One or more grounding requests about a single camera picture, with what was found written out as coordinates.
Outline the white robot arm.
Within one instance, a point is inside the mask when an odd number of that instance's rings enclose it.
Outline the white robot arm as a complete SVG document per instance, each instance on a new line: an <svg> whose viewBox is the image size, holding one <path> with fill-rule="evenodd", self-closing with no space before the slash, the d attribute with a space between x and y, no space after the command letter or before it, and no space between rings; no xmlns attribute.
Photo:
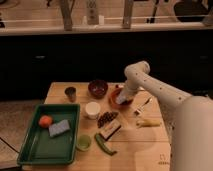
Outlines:
<svg viewBox="0 0 213 171"><path fill-rule="evenodd" d="M146 61L128 65L116 103L132 99L143 87L173 108L170 171L213 171L213 100L182 91L149 76L149 72Z"/></svg>

